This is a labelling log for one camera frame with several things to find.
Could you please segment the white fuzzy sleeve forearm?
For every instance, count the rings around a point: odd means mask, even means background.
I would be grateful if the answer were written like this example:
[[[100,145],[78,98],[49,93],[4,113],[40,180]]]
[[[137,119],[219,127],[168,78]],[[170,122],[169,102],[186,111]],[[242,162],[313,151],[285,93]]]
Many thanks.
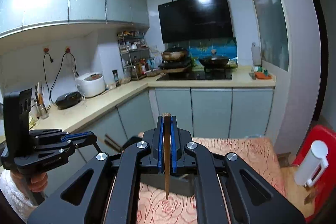
[[[34,206],[33,203],[17,188],[11,178],[9,170],[3,170],[1,173],[1,191],[16,215],[24,223],[27,223],[28,217],[37,206]]]

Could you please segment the person left hand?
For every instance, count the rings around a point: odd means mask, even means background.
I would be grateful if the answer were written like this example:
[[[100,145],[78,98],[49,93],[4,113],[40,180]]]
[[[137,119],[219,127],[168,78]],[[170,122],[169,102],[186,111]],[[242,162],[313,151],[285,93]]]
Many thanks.
[[[27,195],[26,189],[34,193],[39,193],[43,192],[48,185],[48,174],[45,172],[32,176],[29,182],[26,182],[23,175],[16,171],[11,170],[10,176],[17,188],[25,195]]]

